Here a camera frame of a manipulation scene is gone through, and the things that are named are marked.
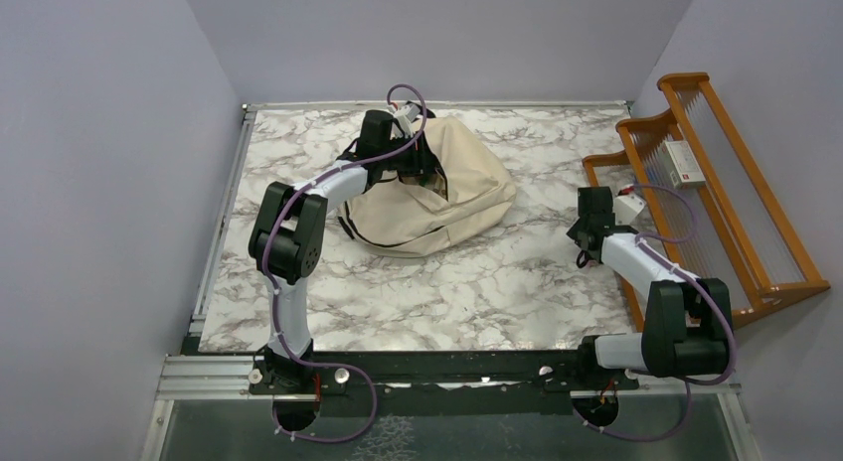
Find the white box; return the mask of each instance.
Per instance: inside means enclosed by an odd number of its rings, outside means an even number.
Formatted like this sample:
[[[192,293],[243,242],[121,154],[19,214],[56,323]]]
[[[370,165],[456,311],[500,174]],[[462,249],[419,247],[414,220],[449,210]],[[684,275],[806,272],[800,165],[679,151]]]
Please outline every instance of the white box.
[[[674,189],[696,188],[706,184],[703,170],[687,141],[663,141],[658,153]]]

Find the white wall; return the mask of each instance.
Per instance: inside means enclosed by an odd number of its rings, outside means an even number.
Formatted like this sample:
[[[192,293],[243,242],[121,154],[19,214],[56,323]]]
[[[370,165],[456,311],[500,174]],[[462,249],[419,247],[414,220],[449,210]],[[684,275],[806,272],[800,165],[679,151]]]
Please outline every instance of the white wall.
[[[738,333],[744,400],[769,460],[843,456],[841,36],[843,0],[694,0],[633,108],[666,108],[664,74],[709,73],[832,284]]]
[[[633,99],[691,0],[188,0],[249,102]]]
[[[137,459],[239,105],[185,0],[0,0],[0,457]]]

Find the wall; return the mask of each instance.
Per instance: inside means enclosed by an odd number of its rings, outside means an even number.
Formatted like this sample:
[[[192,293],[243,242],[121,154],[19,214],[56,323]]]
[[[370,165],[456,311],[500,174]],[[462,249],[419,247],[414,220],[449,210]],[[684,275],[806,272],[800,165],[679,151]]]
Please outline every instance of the wall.
[[[633,99],[691,0],[188,0],[249,102]]]
[[[241,118],[185,0],[0,0],[0,457],[137,459]]]
[[[703,71],[832,290],[739,332],[744,401],[764,459],[843,452],[843,0],[694,0],[633,112],[666,108],[656,81]]]

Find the floor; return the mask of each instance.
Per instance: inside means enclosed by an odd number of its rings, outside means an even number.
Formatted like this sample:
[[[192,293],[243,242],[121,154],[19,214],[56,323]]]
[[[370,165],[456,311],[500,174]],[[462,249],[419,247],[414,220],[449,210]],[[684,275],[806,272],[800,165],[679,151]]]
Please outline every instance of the floor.
[[[422,259],[370,254],[328,215],[309,283],[316,349],[565,349],[584,335],[632,332],[613,272],[577,269],[578,250],[565,236],[577,215],[577,187],[586,184],[581,160],[621,149],[614,125],[625,107],[432,109],[459,118],[503,161],[518,186],[515,204],[496,228]],[[266,288],[247,254],[263,191],[330,165],[359,132],[364,111],[256,116],[201,351],[266,343]]]

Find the marble table top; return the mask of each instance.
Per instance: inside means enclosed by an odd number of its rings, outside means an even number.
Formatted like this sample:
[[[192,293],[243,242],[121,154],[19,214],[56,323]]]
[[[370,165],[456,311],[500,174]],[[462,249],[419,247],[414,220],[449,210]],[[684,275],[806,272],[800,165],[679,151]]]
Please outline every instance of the marble table top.
[[[426,258],[367,252],[328,215],[309,282],[317,350],[574,348],[591,334],[633,332],[618,280],[577,269],[565,236],[577,216],[581,160],[619,151],[624,107],[432,108],[472,129],[503,161],[518,194],[503,221]],[[329,166],[365,109],[266,110],[256,116],[202,333],[203,352],[251,351],[269,336],[263,276],[247,244],[266,186]]]

